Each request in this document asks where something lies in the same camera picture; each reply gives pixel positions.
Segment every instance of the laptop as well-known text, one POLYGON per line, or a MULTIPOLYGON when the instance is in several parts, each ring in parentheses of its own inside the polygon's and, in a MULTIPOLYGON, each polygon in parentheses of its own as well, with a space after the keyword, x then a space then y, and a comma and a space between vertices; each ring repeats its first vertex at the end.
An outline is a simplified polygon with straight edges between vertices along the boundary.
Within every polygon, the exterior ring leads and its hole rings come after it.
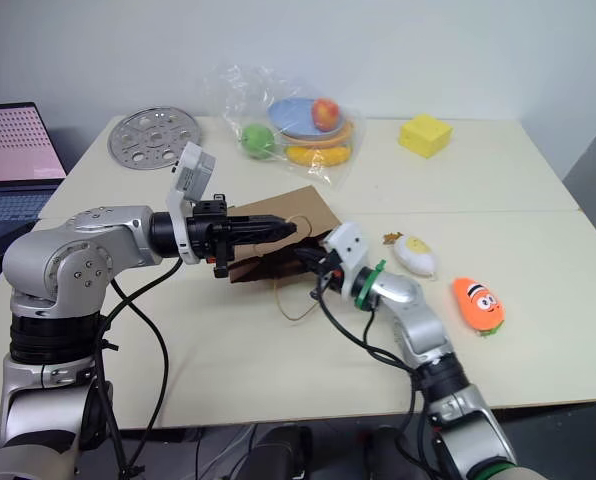
POLYGON ((0 256, 66 177, 33 102, 0 105, 0 256))

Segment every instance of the laptop screen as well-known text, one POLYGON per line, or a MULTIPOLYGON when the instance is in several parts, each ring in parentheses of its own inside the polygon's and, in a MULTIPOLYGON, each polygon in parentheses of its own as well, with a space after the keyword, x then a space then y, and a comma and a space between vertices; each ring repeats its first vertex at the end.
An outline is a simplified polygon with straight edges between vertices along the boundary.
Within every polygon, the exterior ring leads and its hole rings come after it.
POLYGON ((34 104, 0 105, 0 182, 65 176, 34 104))

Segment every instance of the white egg toy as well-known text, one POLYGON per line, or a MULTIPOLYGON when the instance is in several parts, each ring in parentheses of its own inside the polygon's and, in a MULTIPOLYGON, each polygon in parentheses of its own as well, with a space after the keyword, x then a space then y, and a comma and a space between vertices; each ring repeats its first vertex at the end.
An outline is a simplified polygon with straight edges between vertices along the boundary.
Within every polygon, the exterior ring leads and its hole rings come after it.
POLYGON ((394 243, 396 258, 407 270, 422 277, 436 274, 436 257, 425 242, 413 235, 403 235, 394 243))

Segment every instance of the perforated metal disc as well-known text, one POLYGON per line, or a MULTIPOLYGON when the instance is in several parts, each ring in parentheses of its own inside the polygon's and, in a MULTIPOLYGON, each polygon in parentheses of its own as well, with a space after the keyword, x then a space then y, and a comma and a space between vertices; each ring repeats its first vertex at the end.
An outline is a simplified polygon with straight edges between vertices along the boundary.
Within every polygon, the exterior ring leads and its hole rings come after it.
POLYGON ((156 107, 121 120, 109 134, 107 148, 125 167, 153 170, 177 162, 187 142, 199 141, 200 127, 189 114, 156 107))

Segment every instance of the orange plush toy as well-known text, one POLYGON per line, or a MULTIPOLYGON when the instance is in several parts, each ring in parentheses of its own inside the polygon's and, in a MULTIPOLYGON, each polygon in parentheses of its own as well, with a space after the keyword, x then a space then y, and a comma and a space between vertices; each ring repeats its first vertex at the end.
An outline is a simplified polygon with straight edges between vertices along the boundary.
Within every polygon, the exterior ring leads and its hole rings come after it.
POLYGON ((505 308, 488 288, 471 278, 457 278, 454 295, 470 326, 484 336, 498 331, 505 320, 505 308))

